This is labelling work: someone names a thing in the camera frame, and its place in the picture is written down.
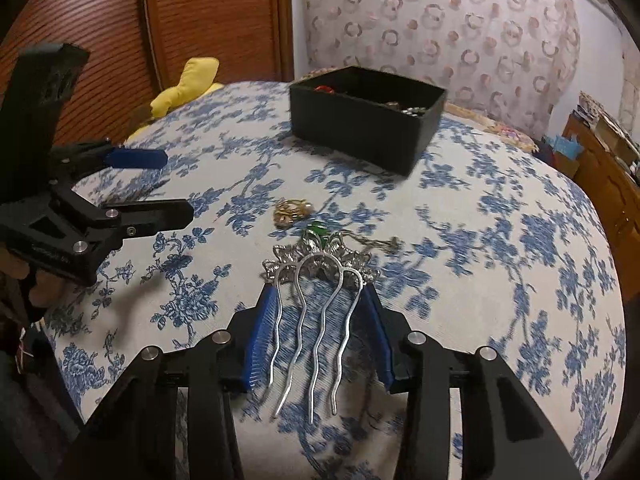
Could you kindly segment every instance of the yellow plush toy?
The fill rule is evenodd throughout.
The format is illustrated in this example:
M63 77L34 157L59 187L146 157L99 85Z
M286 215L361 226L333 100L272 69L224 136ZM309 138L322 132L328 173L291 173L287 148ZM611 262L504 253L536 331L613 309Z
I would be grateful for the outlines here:
M159 119L172 108L222 88L222 84L213 82L219 66L220 62L215 57L192 57L184 65L180 82L160 92L158 97L151 101L151 116Z

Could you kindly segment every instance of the human hand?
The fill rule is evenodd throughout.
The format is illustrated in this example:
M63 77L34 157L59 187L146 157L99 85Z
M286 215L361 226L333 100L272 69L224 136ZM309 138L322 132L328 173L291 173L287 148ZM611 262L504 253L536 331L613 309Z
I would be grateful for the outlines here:
M6 250L0 244L0 272L16 280L29 275L29 264ZM29 301L33 306L47 307L59 300L65 289L66 281L44 270L37 270L36 284L29 291Z

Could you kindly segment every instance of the open box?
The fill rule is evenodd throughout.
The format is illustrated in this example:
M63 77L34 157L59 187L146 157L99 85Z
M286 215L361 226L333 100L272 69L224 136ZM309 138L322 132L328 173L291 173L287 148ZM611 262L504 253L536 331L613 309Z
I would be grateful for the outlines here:
M334 93L315 90L318 86ZM437 86L350 66L289 86L291 129L300 139L408 176L436 133L446 97ZM388 102L426 113L412 117Z

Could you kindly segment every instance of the flower pattern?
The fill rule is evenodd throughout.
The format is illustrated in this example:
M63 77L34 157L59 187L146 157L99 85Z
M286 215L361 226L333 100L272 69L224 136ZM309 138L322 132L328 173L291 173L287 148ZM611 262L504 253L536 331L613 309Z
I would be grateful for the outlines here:
M295 244L322 221L404 245L374 251L376 289L414 330L444 346L493 346L558 431L584 478L602 468L613 436L625 370L625 327L613 260L596 211L571 181L495 137L444 116L408 179L311 145L290 133L287 86L226 86L148 127L131 146L169 156L162 170L104 170L79 183L94 203L190 200L195 218L181 232L126 240L105 260L91 288L74 291L47 315L66 386L84 418L141 348L188 348L255 305L261 262L276 244ZM316 213L291 229L273 225L282 197L305 198ZM352 250L361 250L345 238ZM282 286L282 347L276 390L295 350L299 305ZM234 400L247 478L385 479L394 474L405 396L376 380L366 334L356 317L344 355L338 415L326 396L353 291L327 311L319 351L316 416L306 420L305 385L318 313L331 285L302 278L309 304L296 381L279 420L275 397L260 388ZM184 394L179 396L184 407ZM460 476L460 402L452 394L450 476ZM188 470L178 428L178 476Z

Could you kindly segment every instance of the pink curtain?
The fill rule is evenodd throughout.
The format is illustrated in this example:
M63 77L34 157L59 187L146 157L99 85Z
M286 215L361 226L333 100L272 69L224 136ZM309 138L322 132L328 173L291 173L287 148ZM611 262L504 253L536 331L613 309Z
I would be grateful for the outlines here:
M572 0L306 0L305 27L313 69L421 79L536 138L580 53Z

